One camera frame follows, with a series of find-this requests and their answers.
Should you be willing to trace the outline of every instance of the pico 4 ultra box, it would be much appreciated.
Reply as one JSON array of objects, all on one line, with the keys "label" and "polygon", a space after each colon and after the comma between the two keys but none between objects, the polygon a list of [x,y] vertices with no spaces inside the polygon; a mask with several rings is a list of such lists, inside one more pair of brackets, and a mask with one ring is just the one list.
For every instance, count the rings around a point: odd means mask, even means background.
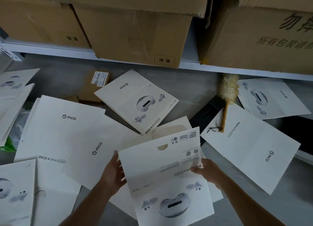
[{"label": "pico 4 ultra box", "polygon": [[160,124],[178,99],[130,70],[95,95],[140,133],[148,134]]}]

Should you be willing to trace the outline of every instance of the white shelf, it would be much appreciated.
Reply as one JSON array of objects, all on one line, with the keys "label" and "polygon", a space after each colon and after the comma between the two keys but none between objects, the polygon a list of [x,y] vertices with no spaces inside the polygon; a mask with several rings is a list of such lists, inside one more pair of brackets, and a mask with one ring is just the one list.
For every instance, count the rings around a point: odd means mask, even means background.
[{"label": "white shelf", "polygon": [[[23,53],[33,53],[33,54],[59,56],[59,57],[72,57],[72,58],[81,58],[81,59],[89,59],[89,60],[121,62],[121,61],[97,58],[95,56],[94,51],[88,48],[57,46],[57,45],[34,43],[34,42],[22,42],[22,41],[14,40],[11,38],[6,38],[5,40],[3,40],[3,42],[1,42],[0,40],[0,48],[2,50],[11,51],[13,53],[23,52]],[[190,27],[190,30],[186,39],[179,69],[201,70],[201,71],[233,73],[233,74],[241,74],[241,75],[313,81],[313,75],[200,65],[200,63],[198,62],[197,46],[196,46],[196,39],[195,39],[193,26]]]}]

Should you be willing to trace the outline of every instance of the human hand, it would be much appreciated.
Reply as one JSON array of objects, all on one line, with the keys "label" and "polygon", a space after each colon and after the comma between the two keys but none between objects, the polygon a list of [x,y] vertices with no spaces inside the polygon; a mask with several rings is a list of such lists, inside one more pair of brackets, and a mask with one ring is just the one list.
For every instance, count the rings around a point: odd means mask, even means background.
[{"label": "human hand", "polygon": [[218,189],[221,190],[220,179],[225,173],[219,168],[219,166],[210,159],[201,159],[203,168],[191,167],[190,170],[193,173],[202,175],[208,182],[212,182]]},{"label": "human hand", "polygon": [[110,196],[113,196],[126,184],[126,179],[122,181],[124,177],[123,167],[120,160],[118,161],[118,153],[115,150],[112,159],[102,173],[99,184],[109,191]]}]

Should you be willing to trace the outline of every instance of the concrete floor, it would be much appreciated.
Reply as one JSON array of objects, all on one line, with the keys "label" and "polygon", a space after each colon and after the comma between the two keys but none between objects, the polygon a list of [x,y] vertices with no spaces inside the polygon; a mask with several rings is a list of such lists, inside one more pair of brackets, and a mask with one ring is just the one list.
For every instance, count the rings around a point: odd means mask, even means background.
[{"label": "concrete floor", "polygon": [[[190,119],[215,94],[218,74],[205,71],[174,70],[169,68],[100,62],[93,60],[27,54],[23,62],[14,62],[7,71],[41,68],[31,80],[36,85],[29,99],[35,100],[42,94],[64,98],[78,94],[84,75],[90,69],[109,70],[113,78],[119,77],[129,69],[134,69],[155,85],[172,94],[180,101],[162,123],[173,121],[182,116]],[[300,100],[313,112],[313,82],[286,80],[289,87]],[[107,106],[106,114],[116,121],[125,122]],[[274,126],[279,120],[269,120]],[[294,158],[270,196],[241,173],[228,160],[223,158],[208,143],[203,145],[207,158],[215,161],[225,173],[238,183],[253,199],[276,216],[286,225],[312,225],[313,222],[313,166]],[[14,155],[0,153],[0,164],[10,163]],[[75,208],[86,197],[89,190],[82,187]],[[224,199],[213,204],[215,214],[200,220],[193,226],[202,225],[242,225],[229,200]],[[137,221],[109,203],[101,218],[100,225],[138,225]]]}]

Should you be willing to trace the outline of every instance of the controller image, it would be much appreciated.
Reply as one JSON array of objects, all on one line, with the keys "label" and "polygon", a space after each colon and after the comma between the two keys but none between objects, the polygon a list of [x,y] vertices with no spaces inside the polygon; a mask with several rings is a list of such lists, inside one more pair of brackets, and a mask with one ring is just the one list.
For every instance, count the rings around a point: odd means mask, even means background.
[{"label": "controller image", "polygon": [[17,196],[12,197],[9,202],[17,202],[17,201],[24,201],[25,197],[28,195],[26,191],[21,191]]},{"label": "controller image", "polygon": [[243,82],[242,85],[244,86],[245,90],[248,90],[248,84],[246,82]]},{"label": "controller image", "polygon": [[160,97],[160,98],[159,98],[159,102],[162,102],[162,100],[163,100],[164,98],[166,98],[164,94],[161,94],[159,97]]},{"label": "controller image", "polygon": [[250,93],[255,97],[257,104],[262,105],[262,106],[267,105],[267,103],[268,103],[267,98],[261,91],[254,89]]},{"label": "controller image", "polygon": [[160,215],[174,218],[182,215],[189,207],[191,200],[186,193],[180,193],[175,199],[164,199],[160,204]]},{"label": "controller image", "polygon": [[198,181],[196,181],[195,184],[187,185],[186,189],[196,189],[196,191],[197,191],[197,190],[201,190],[201,187],[202,187],[202,185]]},{"label": "controller image", "polygon": [[262,108],[260,108],[259,106],[256,106],[256,108],[260,111],[260,114],[266,116],[266,112],[262,110]]},{"label": "controller image", "polygon": [[152,198],[152,199],[150,199],[150,200],[144,200],[143,201],[143,205],[142,205],[142,209],[145,209],[145,210],[147,210],[147,209],[150,209],[150,206],[149,205],[151,205],[151,204],[154,204],[155,202],[157,202],[158,201],[158,198],[157,197],[154,197],[154,198]]},{"label": "controller image", "polygon": [[145,119],[146,117],[147,117],[146,114],[143,114],[141,117],[136,117],[136,118],[135,118],[135,122],[141,123],[142,119]]},{"label": "controller image", "polygon": [[150,105],[156,103],[156,100],[153,96],[144,96],[140,98],[137,102],[137,109],[142,112],[146,112]]},{"label": "controller image", "polygon": [[17,75],[14,75],[14,76],[10,77],[9,80],[2,83],[0,85],[0,87],[9,86],[9,87],[12,87],[12,89],[18,89],[22,85],[21,83],[19,83],[19,80],[20,80],[20,77]]},{"label": "controller image", "polygon": [[12,182],[5,178],[0,178],[0,199],[4,199],[10,194],[11,187],[13,187]]}]

